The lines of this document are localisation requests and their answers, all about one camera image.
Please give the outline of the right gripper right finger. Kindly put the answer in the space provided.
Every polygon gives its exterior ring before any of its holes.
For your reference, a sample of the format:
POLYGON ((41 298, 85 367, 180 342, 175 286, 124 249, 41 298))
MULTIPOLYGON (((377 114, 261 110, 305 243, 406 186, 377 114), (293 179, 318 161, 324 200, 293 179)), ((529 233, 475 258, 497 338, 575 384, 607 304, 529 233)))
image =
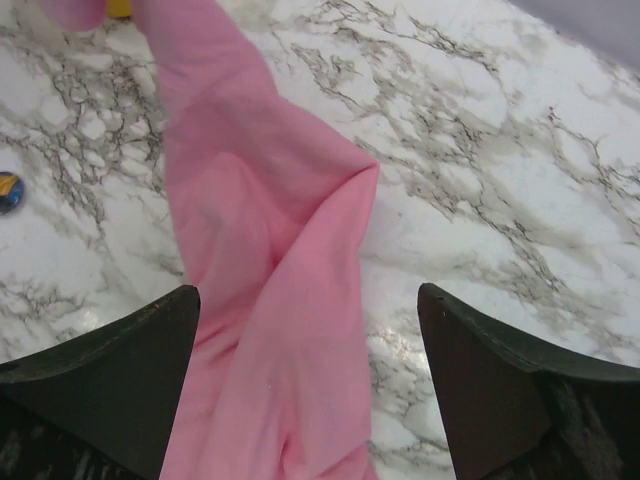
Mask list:
POLYGON ((636 479, 639 371, 559 347, 434 284, 417 312, 459 479, 636 479))

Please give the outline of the round blue yellow brooch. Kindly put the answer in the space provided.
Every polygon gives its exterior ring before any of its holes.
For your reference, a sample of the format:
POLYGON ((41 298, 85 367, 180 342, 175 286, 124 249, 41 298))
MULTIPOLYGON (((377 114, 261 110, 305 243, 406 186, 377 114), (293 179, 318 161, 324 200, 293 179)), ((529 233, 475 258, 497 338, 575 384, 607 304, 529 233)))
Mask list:
POLYGON ((0 173, 0 214, 6 215, 16 210, 24 197, 22 179, 11 172, 0 173))

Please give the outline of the pink t-shirt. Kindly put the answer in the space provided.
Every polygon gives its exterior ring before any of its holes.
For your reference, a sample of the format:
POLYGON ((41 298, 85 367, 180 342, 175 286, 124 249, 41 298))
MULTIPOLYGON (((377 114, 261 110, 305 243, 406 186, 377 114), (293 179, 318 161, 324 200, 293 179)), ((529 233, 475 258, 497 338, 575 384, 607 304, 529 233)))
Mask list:
POLYGON ((278 91, 214 1, 135 1, 201 313, 165 479, 372 479, 358 249, 379 167, 278 91))

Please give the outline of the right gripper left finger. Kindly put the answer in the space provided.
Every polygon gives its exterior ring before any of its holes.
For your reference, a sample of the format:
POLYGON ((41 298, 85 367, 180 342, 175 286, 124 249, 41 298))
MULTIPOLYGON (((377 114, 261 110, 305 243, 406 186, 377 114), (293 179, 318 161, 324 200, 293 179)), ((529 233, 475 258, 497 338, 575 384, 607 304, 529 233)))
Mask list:
POLYGON ((140 310, 1 366, 4 479, 159 477, 200 297, 181 286, 140 310))

